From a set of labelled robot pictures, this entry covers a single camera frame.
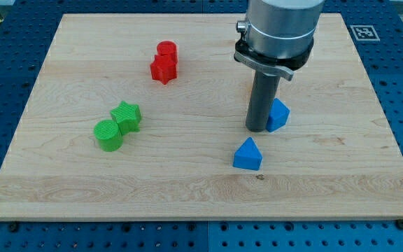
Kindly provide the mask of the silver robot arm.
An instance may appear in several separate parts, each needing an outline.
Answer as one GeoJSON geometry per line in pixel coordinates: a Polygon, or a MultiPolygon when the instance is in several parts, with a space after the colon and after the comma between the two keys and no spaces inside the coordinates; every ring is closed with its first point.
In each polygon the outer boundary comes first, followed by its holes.
{"type": "Polygon", "coordinates": [[[324,0],[250,0],[234,59],[257,72],[288,81],[303,67],[324,0]]]}

